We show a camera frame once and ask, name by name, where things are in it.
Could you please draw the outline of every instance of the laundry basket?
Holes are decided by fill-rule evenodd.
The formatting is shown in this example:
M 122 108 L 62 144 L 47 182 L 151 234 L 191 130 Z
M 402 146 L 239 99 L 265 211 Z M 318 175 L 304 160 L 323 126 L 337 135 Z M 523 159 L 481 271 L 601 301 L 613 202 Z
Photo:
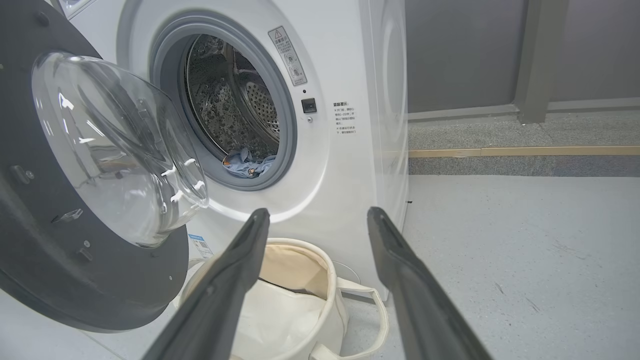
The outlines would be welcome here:
M 207 260 L 194 273 L 180 303 L 216 260 Z M 342 290 L 370 293 L 380 316 L 373 345 L 346 357 L 338 355 L 349 322 Z M 270 238 L 260 278 L 244 297 L 231 359 L 363 359 L 384 344 L 387 334 L 387 310 L 377 290 L 337 277 L 331 259 L 315 245 Z

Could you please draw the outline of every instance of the gray floor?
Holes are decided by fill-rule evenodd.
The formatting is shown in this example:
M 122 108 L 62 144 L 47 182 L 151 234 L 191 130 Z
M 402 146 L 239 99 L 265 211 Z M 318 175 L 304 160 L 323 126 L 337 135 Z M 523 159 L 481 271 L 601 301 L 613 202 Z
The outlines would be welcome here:
M 404 236 L 496 360 L 637 359 L 640 178 L 410 176 Z M 343 354 L 370 344 L 349 301 Z M 376 359 L 403 359 L 395 313 Z
M 640 177 L 640 156 L 410 158 L 409 174 Z
M 515 115 L 409 124 L 409 149 L 514 146 L 639 145 L 640 111 L 548 113 L 522 125 Z

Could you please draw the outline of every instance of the gray wall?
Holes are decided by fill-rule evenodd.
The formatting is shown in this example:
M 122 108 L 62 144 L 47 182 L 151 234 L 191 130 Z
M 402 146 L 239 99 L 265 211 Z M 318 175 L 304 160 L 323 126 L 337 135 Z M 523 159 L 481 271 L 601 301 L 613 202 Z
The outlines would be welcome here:
M 513 101 L 526 0 L 405 1 L 409 112 Z
M 556 74 L 552 101 L 640 97 L 640 0 L 571 0 Z

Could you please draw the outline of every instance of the wooden trim strip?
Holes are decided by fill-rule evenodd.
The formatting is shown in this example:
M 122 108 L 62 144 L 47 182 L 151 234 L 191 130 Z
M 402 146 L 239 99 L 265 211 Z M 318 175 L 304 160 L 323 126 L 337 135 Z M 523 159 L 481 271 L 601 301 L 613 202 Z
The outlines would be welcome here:
M 640 146 L 483 147 L 480 149 L 409 150 L 410 158 L 466 158 L 467 156 L 619 156 L 638 155 Z

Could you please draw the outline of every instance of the washing machine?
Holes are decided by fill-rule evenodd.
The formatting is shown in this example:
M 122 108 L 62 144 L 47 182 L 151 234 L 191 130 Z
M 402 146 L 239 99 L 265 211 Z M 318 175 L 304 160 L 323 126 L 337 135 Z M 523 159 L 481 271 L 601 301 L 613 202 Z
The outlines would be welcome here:
M 402 0 L 54 4 L 0 12 L 4 291 L 80 329 L 140 327 L 194 244 L 220 252 L 267 208 L 269 236 L 387 296 L 366 214 L 402 229 Z
M 207 177 L 209 207 L 187 224 L 214 252 L 256 208 L 270 236 L 316 244 L 339 275 L 384 291 L 369 206 L 404 222 L 407 194 L 403 1 L 96 0 L 68 10 L 107 61 L 166 92 Z M 275 155 L 238 179 L 233 149 Z

